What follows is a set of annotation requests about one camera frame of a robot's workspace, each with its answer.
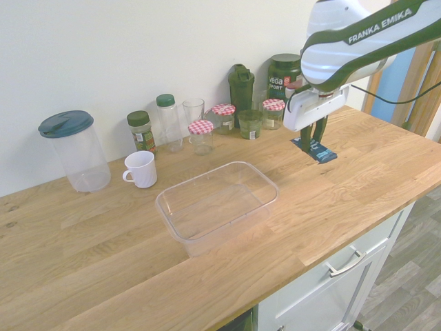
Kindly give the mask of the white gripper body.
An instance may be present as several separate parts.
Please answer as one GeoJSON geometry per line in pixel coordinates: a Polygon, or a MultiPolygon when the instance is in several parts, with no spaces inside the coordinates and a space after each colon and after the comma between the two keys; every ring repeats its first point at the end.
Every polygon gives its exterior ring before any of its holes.
{"type": "Polygon", "coordinates": [[[346,104],[349,85],[342,86],[330,96],[319,94],[315,88],[287,89],[288,98],[283,116],[283,125],[291,131],[299,131],[346,104]]]}

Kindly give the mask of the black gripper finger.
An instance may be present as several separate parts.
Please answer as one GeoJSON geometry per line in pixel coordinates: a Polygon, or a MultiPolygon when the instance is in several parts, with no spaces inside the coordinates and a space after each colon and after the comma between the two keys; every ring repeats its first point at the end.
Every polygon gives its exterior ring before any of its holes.
{"type": "Polygon", "coordinates": [[[318,143],[320,143],[322,140],[327,125],[327,120],[328,120],[328,116],[325,116],[316,122],[313,139],[318,143]]]}
{"type": "Polygon", "coordinates": [[[300,148],[303,152],[308,153],[311,144],[312,125],[306,126],[300,130],[300,148]]]}

